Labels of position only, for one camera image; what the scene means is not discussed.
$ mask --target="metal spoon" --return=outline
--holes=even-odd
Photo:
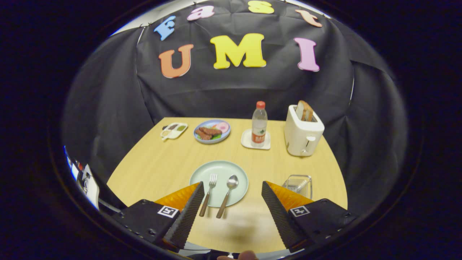
[[[235,175],[231,176],[228,179],[228,182],[226,183],[226,185],[228,186],[229,190],[225,196],[225,199],[223,200],[223,203],[221,204],[220,209],[218,210],[217,218],[221,218],[221,215],[223,215],[223,212],[225,211],[225,207],[226,207],[226,202],[228,202],[228,196],[230,195],[230,191],[231,189],[236,188],[238,183],[239,182],[237,181],[237,176]]]

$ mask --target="white coaster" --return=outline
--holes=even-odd
[[[265,142],[263,146],[254,147],[252,146],[252,129],[247,129],[244,131],[244,133],[242,133],[241,144],[242,146],[247,147],[247,148],[269,150],[271,148],[271,135],[267,131],[265,134]]]

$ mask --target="bottle label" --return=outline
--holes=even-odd
[[[252,141],[255,143],[262,143],[265,141],[265,129],[259,129],[256,133],[252,132]]]

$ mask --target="black cloth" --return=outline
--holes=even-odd
[[[365,40],[338,21],[308,10],[323,25],[314,27],[295,12],[298,6],[269,2],[273,14],[252,13],[245,0],[207,1],[109,38],[83,65],[69,94],[64,118],[69,154],[108,180],[163,117],[251,118],[256,102],[264,100],[268,119],[285,120],[288,106],[303,99],[326,127],[324,136],[345,179],[348,209],[372,210],[397,180],[406,151],[406,110],[396,78]],[[206,5],[215,7],[212,17],[186,20]],[[171,15],[175,31],[161,41],[153,30]],[[214,69],[210,39],[228,35],[239,44],[247,33],[264,35],[266,67],[241,63]],[[297,67],[295,37],[316,42],[318,72]],[[159,54],[174,50],[172,65],[178,68],[178,48],[186,44],[194,45],[190,70],[164,77]]]

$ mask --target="orange letter u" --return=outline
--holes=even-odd
[[[191,67],[191,49],[194,47],[192,44],[186,44],[178,48],[181,52],[182,64],[179,68],[172,67],[172,55],[175,53],[174,50],[168,50],[159,55],[160,69],[164,77],[172,79],[185,75]]]

